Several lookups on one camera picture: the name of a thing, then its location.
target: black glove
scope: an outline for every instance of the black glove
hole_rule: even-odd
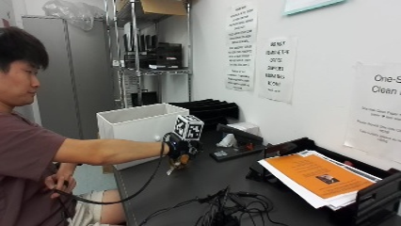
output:
[[[168,156],[177,159],[184,154],[193,156],[201,150],[201,144],[196,140],[181,140],[176,134],[169,135],[169,140],[165,142],[169,148]]]

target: plastic bag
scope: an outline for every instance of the plastic bag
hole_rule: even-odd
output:
[[[84,30],[93,28],[95,18],[103,18],[105,11],[87,3],[72,3],[63,0],[52,0],[43,6],[47,16],[56,16]]]

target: orange paper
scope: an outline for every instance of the orange paper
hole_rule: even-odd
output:
[[[316,155],[297,154],[265,161],[300,186],[323,199],[359,191],[373,182]]]

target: man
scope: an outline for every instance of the man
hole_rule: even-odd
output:
[[[67,138],[21,117],[13,109],[33,102],[36,75],[48,64],[40,40],[16,27],[0,28],[0,225],[117,225],[124,223],[121,204],[76,204],[53,189],[72,192],[77,163],[100,166],[159,156],[161,144]],[[177,154],[172,144],[163,145],[163,154]],[[59,170],[53,162],[61,163]],[[115,190],[85,198],[120,199]]]

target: marker cube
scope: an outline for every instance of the marker cube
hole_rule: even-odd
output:
[[[177,115],[175,134],[181,140],[200,140],[204,122],[193,115]]]

